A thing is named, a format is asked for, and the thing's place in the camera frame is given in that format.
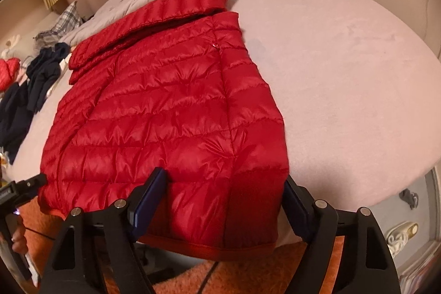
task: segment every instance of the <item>black device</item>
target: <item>black device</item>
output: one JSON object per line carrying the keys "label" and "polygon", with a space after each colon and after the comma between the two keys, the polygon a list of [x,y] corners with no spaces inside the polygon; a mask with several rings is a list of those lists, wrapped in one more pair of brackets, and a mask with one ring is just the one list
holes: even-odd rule
{"label": "black device", "polygon": [[[10,198],[7,207],[12,210],[15,204],[28,201],[36,195],[35,186],[44,183],[41,174],[24,185],[11,184],[3,194],[4,199]],[[155,294],[133,243],[146,232],[166,187],[167,172],[155,168],[146,183],[136,187],[127,199],[118,199],[95,212],[72,209],[54,243],[40,294],[107,293],[94,250],[95,236],[105,238],[121,294]],[[285,294],[320,292],[336,236],[345,236],[345,243],[334,294],[401,293],[389,248],[368,208],[335,210],[326,201],[315,201],[291,177],[285,182],[282,206],[294,233],[308,244]]]}
{"label": "black device", "polygon": [[37,195],[38,189],[46,184],[46,176],[39,174],[27,181],[11,182],[0,188],[0,249],[24,280],[32,277],[29,264],[25,258],[12,250],[12,234],[16,229],[17,218],[14,212],[17,208],[28,203]]}

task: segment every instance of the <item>finger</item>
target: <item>finger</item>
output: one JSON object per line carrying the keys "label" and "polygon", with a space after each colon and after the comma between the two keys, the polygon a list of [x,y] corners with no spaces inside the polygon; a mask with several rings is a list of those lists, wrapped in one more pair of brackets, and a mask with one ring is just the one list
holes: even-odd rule
{"label": "finger", "polygon": [[21,238],[24,238],[25,236],[25,227],[24,226],[18,226],[17,229],[14,232],[14,235],[12,236],[12,241],[13,242],[17,242],[19,241]]}
{"label": "finger", "polygon": [[25,255],[28,252],[28,247],[26,245],[26,241],[19,241],[12,245],[12,250],[18,254]]}

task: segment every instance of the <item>red cloth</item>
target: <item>red cloth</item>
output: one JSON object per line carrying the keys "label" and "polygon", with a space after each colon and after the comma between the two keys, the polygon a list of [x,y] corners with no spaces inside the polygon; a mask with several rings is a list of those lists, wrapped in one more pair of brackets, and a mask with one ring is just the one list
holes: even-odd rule
{"label": "red cloth", "polygon": [[20,69],[20,59],[0,59],[0,91],[6,91],[15,81],[17,72]]}
{"label": "red cloth", "polygon": [[226,1],[156,0],[78,45],[43,151],[43,209],[105,208],[161,166],[145,243],[212,260],[272,252],[284,123]]}

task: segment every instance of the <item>person's hand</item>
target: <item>person's hand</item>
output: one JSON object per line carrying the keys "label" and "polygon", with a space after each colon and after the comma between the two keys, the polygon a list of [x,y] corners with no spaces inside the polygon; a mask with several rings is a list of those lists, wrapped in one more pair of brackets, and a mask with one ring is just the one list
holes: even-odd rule
{"label": "person's hand", "polygon": [[19,215],[17,217],[17,229],[12,235],[12,241],[14,244],[12,245],[12,250],[18,254],[25,255],[28,253],[27,240],[25,238],[25,226],[23,224],[23,218]]}

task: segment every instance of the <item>plaid cloth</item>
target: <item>plaid cloth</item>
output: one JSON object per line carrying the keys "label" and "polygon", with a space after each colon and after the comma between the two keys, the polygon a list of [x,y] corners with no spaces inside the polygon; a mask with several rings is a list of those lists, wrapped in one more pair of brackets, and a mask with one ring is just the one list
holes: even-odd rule
{"label": "plaid cloth", "polygon": [[52,29],[37,34],[34,38],[34,49],[40,51],[41,48],[53,47],[63,36],[78,28],[81,24],[83,24],[83,21],[77,10],[77,1],[74,1],[58,17]]}

